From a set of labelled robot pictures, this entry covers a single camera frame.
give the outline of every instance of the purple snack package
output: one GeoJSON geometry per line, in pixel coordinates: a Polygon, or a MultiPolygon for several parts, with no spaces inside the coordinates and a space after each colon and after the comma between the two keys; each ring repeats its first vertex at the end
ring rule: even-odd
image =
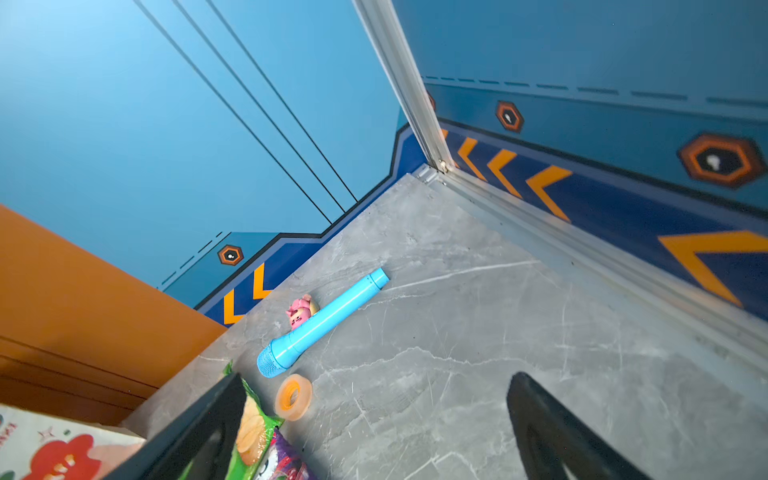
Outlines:
{"type": "Polygon", "coordinates": [[[317,480],[288,443],[280,430],[275,429],[270,447],[264,453],[253,480],[317,480]]]}

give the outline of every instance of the microphone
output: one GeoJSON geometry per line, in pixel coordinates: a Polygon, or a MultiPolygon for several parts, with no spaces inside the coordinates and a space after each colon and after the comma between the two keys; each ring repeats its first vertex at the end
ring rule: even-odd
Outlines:
{"type": "Polygon", "coordinates": [[[310,348],[317,340],[333,330],[346,317],[354,313],[365,302],[372,299],[389,278],[384,270],[378,269],[342,293],[339,298],[312,315],[294,331],[274,339],[259,354],[257,365],[259,372],[268,379],[288,370],[299,355],[310,348]]]}

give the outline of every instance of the pink toy figurine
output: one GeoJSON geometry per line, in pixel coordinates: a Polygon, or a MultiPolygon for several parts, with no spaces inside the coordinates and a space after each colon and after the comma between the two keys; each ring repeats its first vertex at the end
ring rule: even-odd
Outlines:
{"type": "Polygon", "coordinates": [[[286,310],[288,318],[290,318],[290,329],[293,331],[306,322],[312,315],[317,313],[320,308],[317,306],[311,295],[305,295],[299,299],[296,299],[291,303],[291,306],[286,310]]]}

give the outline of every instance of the red flower graphic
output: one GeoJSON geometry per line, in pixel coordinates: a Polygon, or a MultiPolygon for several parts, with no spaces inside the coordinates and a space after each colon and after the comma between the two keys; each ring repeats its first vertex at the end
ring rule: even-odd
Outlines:
{"type": "Polygon", "coordinates": [[[69,443],[46,443],[35,453],[29,467],[32,472],[22,480],[91,480],[101,462],[88,457],[94,444],[90,435],[80,435],[69,443]]]}

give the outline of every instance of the tape roll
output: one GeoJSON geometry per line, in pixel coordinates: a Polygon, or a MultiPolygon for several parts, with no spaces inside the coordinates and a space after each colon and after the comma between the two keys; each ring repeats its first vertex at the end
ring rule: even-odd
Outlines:
{"type": "Polygon", "coordinates": [[[294,422],[300,419],[312,402],[312,383],[294,373],[280,384],[275,397],[275,413],[281,418],[294,422]]]}

